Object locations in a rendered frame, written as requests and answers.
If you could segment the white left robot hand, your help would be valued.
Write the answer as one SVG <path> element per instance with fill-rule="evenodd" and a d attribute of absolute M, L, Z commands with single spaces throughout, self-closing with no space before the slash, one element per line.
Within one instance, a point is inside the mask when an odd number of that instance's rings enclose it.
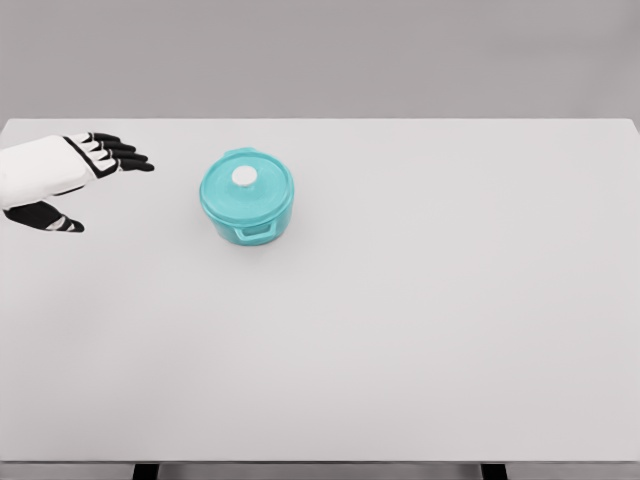
<path fill-rule="evenodd" d="M 114 135 L 49 135 L 0 150 L 0 212 L 11 222 L 47 232 L 82 233 L 84 225 L 47 202 L 117 172 L 154 165 Z"/>

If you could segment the teal lid with white knob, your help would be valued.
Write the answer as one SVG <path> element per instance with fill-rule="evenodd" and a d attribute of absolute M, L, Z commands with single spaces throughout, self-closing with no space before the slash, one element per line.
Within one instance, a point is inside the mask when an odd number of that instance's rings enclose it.
<path fill-rule="evenodd" d="M 253 148 L 226 152 L 208 168 L 199 187 L 204 211 L 229 225 L 268 221 L 293 198 L 289 169 L 274 156 Z"/>

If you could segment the teal pot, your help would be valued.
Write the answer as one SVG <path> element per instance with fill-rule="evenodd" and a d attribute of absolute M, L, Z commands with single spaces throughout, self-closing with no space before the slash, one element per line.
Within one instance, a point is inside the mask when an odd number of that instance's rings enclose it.
<path fill-rule="evenodd" d="M 241 246 L 257 246 L 269 243 L 284 233 L 293 211 L 292 203 L 274 218 L 259 224 L 229 225 L 205 214 L 213 223 L 218 234 L 225 240 Z"/>

